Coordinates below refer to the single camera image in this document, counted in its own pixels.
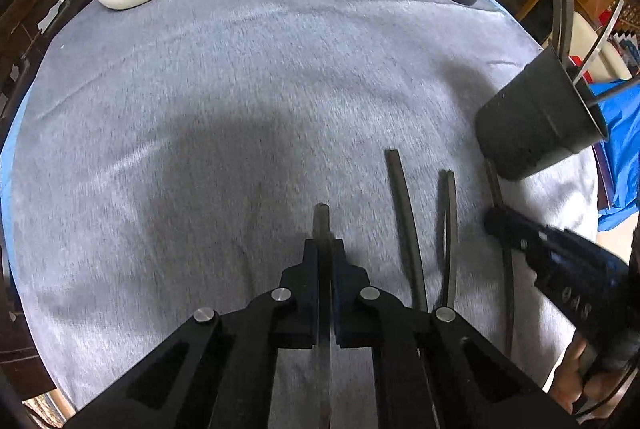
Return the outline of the person right hand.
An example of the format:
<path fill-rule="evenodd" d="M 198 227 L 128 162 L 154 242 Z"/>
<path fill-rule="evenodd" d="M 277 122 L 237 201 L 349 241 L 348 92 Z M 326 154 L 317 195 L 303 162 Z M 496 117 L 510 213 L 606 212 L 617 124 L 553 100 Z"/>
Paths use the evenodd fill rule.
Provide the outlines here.
<path fill-rule="evenodd" d="M 585 383 L 579 371 L 580 359 L 587 345 L 587 340 L 575 331 L 561 363 L 555 368 L 548 392 L 550 397 L 568 413 L 573 412 L 574 404 L 582 395 L 585 395 L 589 402 L 599 404 L 597 409 L 582 417 L 582 421 L 606 418 L 611 415 L 628 390 L 631 380 L 637 375 L 637 371 L 634 371 L 615 393 L 613 393 L 614 389 L 627 374 L 626 369 L 594 375 Z"/>

